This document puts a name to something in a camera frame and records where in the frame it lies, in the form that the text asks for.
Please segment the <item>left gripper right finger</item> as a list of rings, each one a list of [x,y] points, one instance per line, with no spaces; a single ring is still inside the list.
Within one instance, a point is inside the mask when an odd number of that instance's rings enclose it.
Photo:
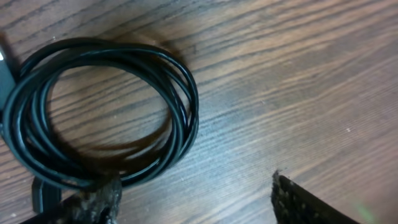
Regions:
[[[358,224],[275,171],[271,203],[278,224]]]

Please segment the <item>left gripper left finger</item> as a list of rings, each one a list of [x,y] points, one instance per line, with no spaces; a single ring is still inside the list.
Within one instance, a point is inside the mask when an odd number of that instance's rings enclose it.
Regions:
[[[116,223],[122,197],[118,175],[109,175],[72,196],[62,199],[62,190],[35,178],[32,207],[36,216],[22,224]]]

